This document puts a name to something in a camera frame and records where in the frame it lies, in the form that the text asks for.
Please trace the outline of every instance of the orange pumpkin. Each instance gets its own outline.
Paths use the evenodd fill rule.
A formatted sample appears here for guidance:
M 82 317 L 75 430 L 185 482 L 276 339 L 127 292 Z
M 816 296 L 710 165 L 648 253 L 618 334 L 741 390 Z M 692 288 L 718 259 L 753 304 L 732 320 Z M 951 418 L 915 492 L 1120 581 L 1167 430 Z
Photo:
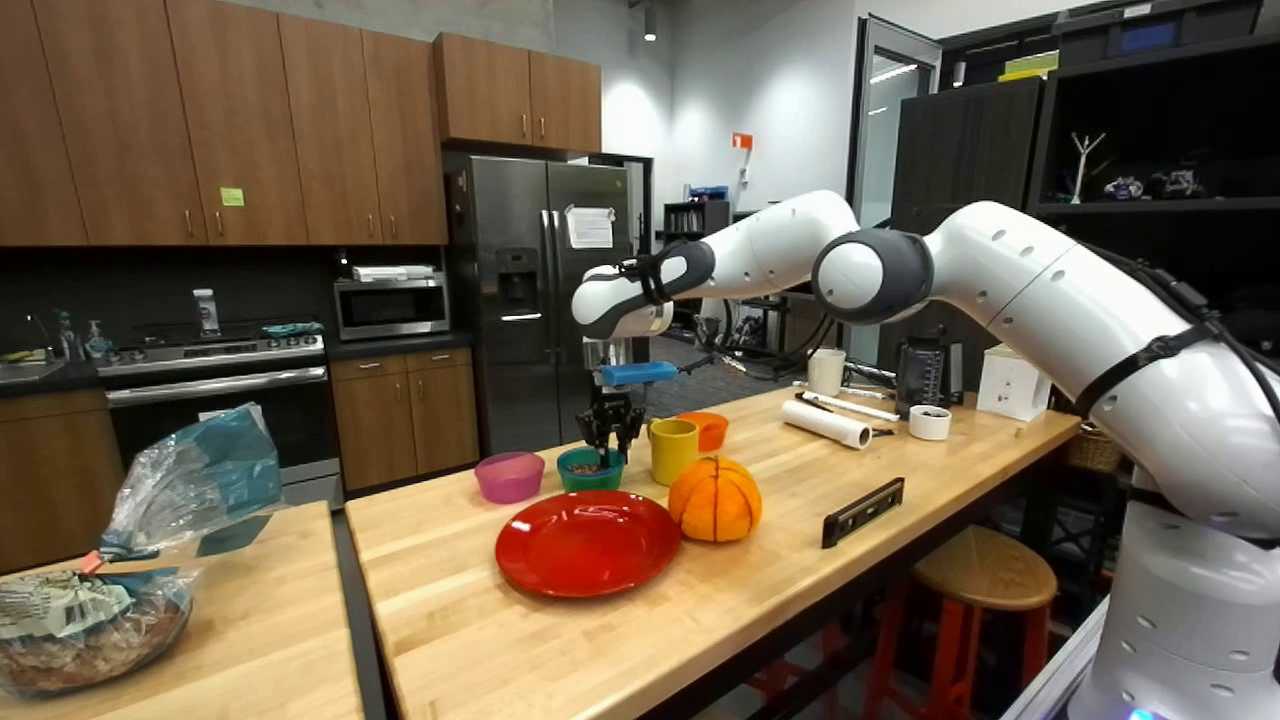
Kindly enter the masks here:
M 684 538 L 736 546 L 761 523 L 756 477 L 727 456 L 702 456 L 668 492 L 668 511 Z

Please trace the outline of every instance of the refrigerator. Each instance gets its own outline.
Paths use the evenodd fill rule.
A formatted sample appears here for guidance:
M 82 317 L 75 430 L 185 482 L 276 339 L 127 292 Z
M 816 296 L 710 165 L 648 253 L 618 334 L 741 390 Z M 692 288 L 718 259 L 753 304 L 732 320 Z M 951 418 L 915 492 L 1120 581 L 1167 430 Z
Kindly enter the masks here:
M 473 334 L 485 453 L 581 440 L 592 404 L 573 292 L 633 256 L 628 171 L 449 153 L 449 284 Z

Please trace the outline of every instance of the red plate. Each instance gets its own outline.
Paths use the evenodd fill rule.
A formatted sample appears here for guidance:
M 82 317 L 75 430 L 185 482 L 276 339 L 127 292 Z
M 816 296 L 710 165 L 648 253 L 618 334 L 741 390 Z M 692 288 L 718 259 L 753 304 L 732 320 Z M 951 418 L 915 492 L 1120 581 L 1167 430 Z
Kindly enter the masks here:
M 648 498 L 566 492 L 517 511 L 491 552 L 534 598 L 618 598 L 668 568 L 682 529 Z

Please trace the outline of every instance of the ceiling light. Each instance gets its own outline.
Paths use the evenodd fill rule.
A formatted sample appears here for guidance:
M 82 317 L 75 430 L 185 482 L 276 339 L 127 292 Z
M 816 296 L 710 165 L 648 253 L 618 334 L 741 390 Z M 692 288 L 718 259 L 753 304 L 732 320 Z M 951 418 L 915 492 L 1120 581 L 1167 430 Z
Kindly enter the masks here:
M 641 17 L 643 17 L 643 45 L 657 45 L 657 21 L 652 21 L 652 7 L 643 5 L 643 7 L 641 7 Z

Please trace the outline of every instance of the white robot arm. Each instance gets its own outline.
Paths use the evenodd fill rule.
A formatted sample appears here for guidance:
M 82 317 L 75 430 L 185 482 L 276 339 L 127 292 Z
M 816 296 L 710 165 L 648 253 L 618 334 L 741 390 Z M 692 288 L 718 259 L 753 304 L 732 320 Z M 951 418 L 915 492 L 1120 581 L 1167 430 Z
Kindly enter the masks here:
M 1123 511 L 1109 623 L 1072 715 L 1280 715 L 1280 382 L 1219 327 L 1063 233 L 969 206 L 937 233 L 862 233 L 808 191 L 648 269 L 588 273 L 588 336 L 661 334 L 684 296 L 813 281 L 843 320 L 956 304 L 1040 363 L 1150 490 Z

